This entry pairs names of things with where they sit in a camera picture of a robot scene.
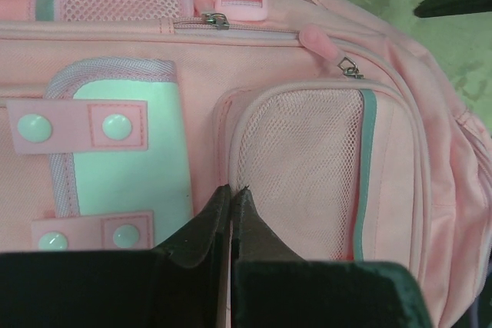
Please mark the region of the pink student backpack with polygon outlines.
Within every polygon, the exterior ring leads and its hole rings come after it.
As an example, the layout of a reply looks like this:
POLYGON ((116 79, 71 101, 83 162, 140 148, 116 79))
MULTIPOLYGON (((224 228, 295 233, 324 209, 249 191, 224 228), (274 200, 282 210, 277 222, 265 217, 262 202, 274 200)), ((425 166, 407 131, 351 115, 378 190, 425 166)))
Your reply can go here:
POLYGON ((484 287, 490 133, 385 21, 347 0, 1 0, 1 256, 151 250, 225 185, 304 260, 407 269, 430 327, 484 287))

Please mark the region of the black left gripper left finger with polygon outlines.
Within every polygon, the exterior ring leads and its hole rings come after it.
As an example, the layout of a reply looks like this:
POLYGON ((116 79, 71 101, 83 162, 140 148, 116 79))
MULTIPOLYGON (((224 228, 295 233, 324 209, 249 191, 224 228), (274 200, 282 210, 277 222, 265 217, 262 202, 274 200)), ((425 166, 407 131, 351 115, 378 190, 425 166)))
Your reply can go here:
POLYGON ((3 327, 224 327, 229 186, 151 250, 4 253, 3 327))

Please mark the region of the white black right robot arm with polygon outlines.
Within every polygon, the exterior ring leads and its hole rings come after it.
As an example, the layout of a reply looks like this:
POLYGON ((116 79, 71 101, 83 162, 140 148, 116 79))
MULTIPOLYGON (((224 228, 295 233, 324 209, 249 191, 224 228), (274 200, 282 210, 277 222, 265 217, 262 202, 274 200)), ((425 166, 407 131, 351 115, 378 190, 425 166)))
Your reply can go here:
POLYGON ((415 9, 418 18, 491 12, 492 0, 423 0, 415 9))

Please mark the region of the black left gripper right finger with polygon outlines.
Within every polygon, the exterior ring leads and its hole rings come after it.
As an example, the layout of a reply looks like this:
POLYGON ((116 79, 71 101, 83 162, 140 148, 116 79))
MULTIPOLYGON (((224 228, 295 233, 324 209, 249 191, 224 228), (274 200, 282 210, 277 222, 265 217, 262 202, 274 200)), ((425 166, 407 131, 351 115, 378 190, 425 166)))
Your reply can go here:
POLYGON ((430 327, 415 279, 391 262, 304 260, 259 216, 231 202, 233 327, 430 327))

